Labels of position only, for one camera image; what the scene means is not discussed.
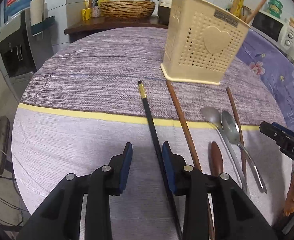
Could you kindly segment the black chopstick yellow band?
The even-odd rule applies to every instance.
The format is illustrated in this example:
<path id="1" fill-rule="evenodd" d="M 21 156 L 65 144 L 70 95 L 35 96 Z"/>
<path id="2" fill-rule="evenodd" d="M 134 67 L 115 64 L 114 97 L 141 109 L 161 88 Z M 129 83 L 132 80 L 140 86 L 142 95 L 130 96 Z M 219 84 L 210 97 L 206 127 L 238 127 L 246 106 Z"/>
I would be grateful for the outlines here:
<path id="1" fill-rule="evenodd" d="M 155 152 L 156 152 L 156 155 L 157 155 L 157 160 L 158 160 L 159 168 L 160 168 L 160 171 L 161 171 L 165 191 L 166 191 L 166 194 L 167 194 L 167 200 L 168 200 L 168 203 L 169 203 L 169 206 L 170 206 L 170 211 L 171 211 L 172 218 L 173 218 L 173 221 L 174 221 L 174 224 L 175 224 L 175 229 L 176 229 L 176 232 L 177 232 L 177 236 L 178 236 L 178 239 L 182 239 L 182 230 L 181 230 L 180 221 L 179 221 L 179 218 L 178 218 L 176 204 L 175 204 L 172 192 L 170 191 L 170 188 L 169 188 L 169 183 L 168 183 L 167 175 L 166 175 L 166 172 L 165 172 L 165 166 L 164 166 L 164 163 L 163 163 L 162 150 L 161 150 L 161 146 L 160 146 L 159 139 L 158 139 L 158 136 L 157 136 L 154 120 L 152 118 L 152 114 L 151 114 L 147 94 L 146 94 L 146 91 L 145 91 L 142 80 L 138 81 L 138 88 L 139 88 L 140 97 L 142 99 L 144 111 L 145 111 L 145 114 L 146 114 L 146 119 L 148 121 L 148 126 L 149 126 L 149 130 L 150 130 L 152 142 L 153 142 L 154 149 L 155 149 Z"/>

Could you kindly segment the yellow mug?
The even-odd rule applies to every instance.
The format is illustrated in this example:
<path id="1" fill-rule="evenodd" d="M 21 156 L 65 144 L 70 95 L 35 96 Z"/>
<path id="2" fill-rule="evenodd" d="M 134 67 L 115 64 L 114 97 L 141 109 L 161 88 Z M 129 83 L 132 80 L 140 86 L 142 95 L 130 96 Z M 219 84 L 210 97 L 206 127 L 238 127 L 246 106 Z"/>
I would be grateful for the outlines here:
<path id="1" fill-rule="evenodd" d="M 82 9 L 81 18 L 83 21 L 90 20 L 92 18 L 92 8 Z"/>

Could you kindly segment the water dispenser machine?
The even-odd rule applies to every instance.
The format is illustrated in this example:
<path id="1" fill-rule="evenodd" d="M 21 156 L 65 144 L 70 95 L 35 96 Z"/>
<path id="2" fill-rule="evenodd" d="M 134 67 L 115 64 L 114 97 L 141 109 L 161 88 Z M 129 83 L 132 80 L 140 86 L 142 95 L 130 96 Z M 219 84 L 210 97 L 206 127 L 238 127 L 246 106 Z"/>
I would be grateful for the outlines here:
<path id="1" fill-rule="evenodd" d="M 0 71 L 17 101 L 33 75 L 53 55 L 49 29 L 32 35 L 29 8 L 0 29 Z"/>

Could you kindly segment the thin brown chopstick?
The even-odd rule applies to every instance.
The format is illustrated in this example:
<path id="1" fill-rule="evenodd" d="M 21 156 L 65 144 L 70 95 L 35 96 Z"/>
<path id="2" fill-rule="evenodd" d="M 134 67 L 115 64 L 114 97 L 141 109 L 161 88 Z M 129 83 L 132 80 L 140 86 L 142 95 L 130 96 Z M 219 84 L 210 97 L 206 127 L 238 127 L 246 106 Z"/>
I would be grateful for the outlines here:
<path id="1" fill-rule="evenodd" d="M 239 128 L 240 142 L 244 142 L 243 136 L 242 136 L 241 125 L 240 125 L 240 121 L 239 121 L 239 116 L 238 116 L 238 111 L 236 109 L 236 105 L 235 105 L 235 102 L 234 102 L 234 99 L 233 99 L 233 96 L 232 96 L 232 93 L 231 93 L 231 90 L 230 90 L 229 87 L 226 88 L 226 92 L 227 92 L 227 95 L 228 95 L 228 98 L 229 98 L 229 101 L 230 101 L 230 104 L 231 104 L 231 108 L 232 108 L 232 111 L 233 111 L 235 122 L 236 122 L 236 124 L 237 124 L 237 126 Z M 247 180 L 246 156 L 245 156 L 245 153 L 244 153 L 243 150 L 240 150 L 240 152 L 241 152 L 242 171 L 244 173 L 245 180 Z"/>

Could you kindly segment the dark wooden counter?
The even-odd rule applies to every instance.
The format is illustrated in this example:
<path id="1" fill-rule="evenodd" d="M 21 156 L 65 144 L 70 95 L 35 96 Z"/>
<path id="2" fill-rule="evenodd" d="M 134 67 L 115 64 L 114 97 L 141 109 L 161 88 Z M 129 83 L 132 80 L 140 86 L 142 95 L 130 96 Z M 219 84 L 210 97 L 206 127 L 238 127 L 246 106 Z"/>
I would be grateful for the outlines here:
<path id="1" fill-rule="evenodd" d="M 151 27 L 167 29 L 168 26 L 161 23 L 157 16 L 147 18 L 105 18 L 98 17 L 86 21 L 80 21 L 64 30 L 64 34 L 68 35 L 69 42 L 73 43 L 79 39 L 94 33 L 128 27 Z"/>

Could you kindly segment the green stacked noodle cups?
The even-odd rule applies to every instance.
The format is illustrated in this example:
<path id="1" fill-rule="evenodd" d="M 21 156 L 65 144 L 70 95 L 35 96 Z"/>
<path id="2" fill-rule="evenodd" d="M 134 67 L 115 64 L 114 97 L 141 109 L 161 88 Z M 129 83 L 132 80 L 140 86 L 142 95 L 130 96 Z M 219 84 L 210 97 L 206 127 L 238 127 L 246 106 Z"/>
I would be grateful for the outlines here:
<path id="1" fill-rule="evenodd" d="M 283 5 L 279 0 L 269 0 L 268 7 L 265 11 L 276 18 L 280 18 L 282 9 Z"/>

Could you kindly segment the oval steel spoon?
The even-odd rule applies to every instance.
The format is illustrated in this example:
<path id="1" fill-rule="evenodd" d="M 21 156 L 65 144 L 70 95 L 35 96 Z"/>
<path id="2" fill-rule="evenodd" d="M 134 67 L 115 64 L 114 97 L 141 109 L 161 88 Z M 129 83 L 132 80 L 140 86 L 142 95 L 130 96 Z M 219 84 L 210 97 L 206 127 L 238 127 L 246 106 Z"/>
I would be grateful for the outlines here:
<path id="1" fill-rule="evenodd" d="M 267 188 L 264 183 L 264 180 L 253 160 L 251 155 L 249 154 L 248 150 L 245 148 L 243 143 L 240 142 L 240 137 L 239 137 L 239 128 L 235 122 L 235 119 L 229 114 L 227 111 L 222 111 L 222 127 L 224 132 L 227 135 L 227 138 L 231 144 L 234 144 L 238 146 L 241 150 L 244 151 L 245 156 L 247 158 L 247 161 L 249 163 L 249 166 L 252 170 L 252 173 L 254 175 L 255 181 L 258 185 L 258 188 L 261 193 L 267 193 Z"/>

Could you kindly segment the beige perforated utensil holder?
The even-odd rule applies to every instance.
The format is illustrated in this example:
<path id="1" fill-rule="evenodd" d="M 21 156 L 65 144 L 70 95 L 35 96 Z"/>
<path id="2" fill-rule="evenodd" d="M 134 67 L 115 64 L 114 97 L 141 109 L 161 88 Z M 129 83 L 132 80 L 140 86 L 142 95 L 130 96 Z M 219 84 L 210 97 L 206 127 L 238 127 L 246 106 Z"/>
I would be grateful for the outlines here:
<path id="1" fill-rule="evenodd" d="M 175 82 L 219 85 L 250 26 L 205 0 L 172 0 L 162 72 Z"/>

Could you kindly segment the white brown rice cooker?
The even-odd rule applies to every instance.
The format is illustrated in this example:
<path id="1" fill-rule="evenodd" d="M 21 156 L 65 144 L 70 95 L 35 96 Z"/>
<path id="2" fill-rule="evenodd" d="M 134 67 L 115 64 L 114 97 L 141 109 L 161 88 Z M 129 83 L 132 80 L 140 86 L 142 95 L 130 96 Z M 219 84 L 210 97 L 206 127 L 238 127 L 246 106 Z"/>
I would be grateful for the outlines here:
<path id="1" fill-rule="evenodd" d="M 172 0 L 159 0 L 157 15 L 163 25 L 169 24 Z"/>

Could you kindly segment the brown chopstick in holder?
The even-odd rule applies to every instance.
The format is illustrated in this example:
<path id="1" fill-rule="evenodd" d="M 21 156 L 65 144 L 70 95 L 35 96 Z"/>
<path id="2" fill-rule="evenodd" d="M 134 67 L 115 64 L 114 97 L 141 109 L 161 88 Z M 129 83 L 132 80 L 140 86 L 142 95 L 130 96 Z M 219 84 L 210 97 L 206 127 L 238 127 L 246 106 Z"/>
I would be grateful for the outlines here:
<path id="1" fill-rule="evenodd" d="M 263 5 L 266 3 L 267 0 L 261 0 L 261 2 L 257 5 L 257 7 L 251 11 L 251 13 L 247 16 L 245 23 L 249 24 L 251 20 L 254 19 L 256 14 L 259 12 L 259 10 L 263 7 Z"/>

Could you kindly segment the brown wooden chopstick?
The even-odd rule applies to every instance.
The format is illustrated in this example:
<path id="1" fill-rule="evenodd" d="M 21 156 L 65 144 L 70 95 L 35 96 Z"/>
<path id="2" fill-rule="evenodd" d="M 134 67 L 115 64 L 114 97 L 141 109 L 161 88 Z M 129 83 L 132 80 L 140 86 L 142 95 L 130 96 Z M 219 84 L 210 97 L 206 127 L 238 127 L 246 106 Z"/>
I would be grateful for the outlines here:
<path id="1" fill-rule="evenodd" d="M 174 88 L 173 88 L 171 82 L 169 80 L 167 80 L 166 84 L 167 84 L 167 88 L 168 88 L 168 91 L 170 93 L 171 99 L 173 101 L 173 104 L 175 106 L 179 121 L 181 123 L 183 133 L 184 133 L 184 136 L 186 138 L 187 145 L 188 145 L 188 148 L 189 148 L 189 152 L 190 152 L 191 158 L 193 160 L 194 167 L 202 172 L 202 168 L 201 168 L 201 164 L 200 164 L 200 161 L 199 161 L 199 158 L 198 158 L 198 155 L 197 155 L 197 151 L 196 151 L 196 148 L 195 148 L 195 145 L 194 145 L 194 142 L 193 142 L 189 127 L 187 125 L 187 121 L 185 119 L 182 108 L 180 106 L 179 100 L 178 100 L 178 98 L 176 96 L 176 93 L 174 91 Z M 210 237 L 210 239 L 214 240 L 215 239 L 215 233 L 214 233 L 212 212 L 211 212 L 211 209 L 210 209 L 209 200 L 207 200 L 207 206 L 208 206 L 209 237 Z"/>

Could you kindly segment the purple floral cloth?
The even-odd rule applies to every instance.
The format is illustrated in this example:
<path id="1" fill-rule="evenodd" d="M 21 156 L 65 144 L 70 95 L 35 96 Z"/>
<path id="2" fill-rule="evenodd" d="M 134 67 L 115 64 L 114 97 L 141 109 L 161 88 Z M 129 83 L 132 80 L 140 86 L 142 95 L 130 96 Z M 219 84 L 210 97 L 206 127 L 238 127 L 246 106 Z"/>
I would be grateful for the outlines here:
<path id="1" fill-rule="evenodd" d="M 273 95 L 286 126 L 294 131 L 294 65 L 267 39 L 249 30 L 236 57 Z"/>

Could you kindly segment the woven pattern basin sink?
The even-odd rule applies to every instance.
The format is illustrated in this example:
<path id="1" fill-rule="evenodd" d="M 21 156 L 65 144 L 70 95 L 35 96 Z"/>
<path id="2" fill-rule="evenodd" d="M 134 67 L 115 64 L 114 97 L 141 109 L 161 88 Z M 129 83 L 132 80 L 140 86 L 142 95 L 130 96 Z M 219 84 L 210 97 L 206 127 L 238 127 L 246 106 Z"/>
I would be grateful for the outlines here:
<path id="1" fill-rule="evenodd" d="M 156 3 L 148 1 L 101 2 L 101 14 L 105 18 L 147 18 L 154 12 Z"/>

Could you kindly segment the round steel spoon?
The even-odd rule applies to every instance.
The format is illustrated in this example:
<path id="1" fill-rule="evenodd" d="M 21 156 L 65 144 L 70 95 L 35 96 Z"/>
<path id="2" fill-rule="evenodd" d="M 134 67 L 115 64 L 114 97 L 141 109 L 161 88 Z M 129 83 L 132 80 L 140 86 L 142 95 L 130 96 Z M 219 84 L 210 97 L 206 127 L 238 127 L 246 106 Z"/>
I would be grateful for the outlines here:
<path id="1" fill-rule="evenodd" d="M 236 157 L 236 154 L 231 146 L 231 143 L 229 142 L 229 140 L 227 138 L 227 135 L 223 131 L 223 127 L 222 127 L 222 123 L 221 123 L 221 121 L 222 121 L 221 113 L 213 107 L 203 107 L 203 108 L 201 108 L 201 114 L 208 122 L 213 124 L 217 128 L 218 132 L 220 133 L 220 135 L 221 135 L 223 141 L 225 142 L 225 145 L 229 151 L 229 155 L 231 156 L 233 163 L 236 167 L 238 176 L 239 176 L 241 184 L 242 184 L 242 190 L 244 191 L 244 193 L 247 194 L 248 197 L 250 197 L 250 191 L 248 189 L 247 182 L 246 182 L 244 173 L 242 171 L 242 168 L 240 166 L 240 163 L 239 163 L 239 161 Z"/>

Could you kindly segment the white microwave oven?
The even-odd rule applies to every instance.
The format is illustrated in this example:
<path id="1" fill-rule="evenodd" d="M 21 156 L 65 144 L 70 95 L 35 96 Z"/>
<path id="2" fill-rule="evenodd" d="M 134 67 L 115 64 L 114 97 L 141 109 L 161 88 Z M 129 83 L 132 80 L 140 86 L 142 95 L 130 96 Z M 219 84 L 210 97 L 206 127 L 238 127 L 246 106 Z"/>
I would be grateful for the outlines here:
<path id="1" fill-rule="evenodd" d="M 286 54 L 294 45 L 294 27 L 269 13 L 259 11 L 251 28 Z"/>

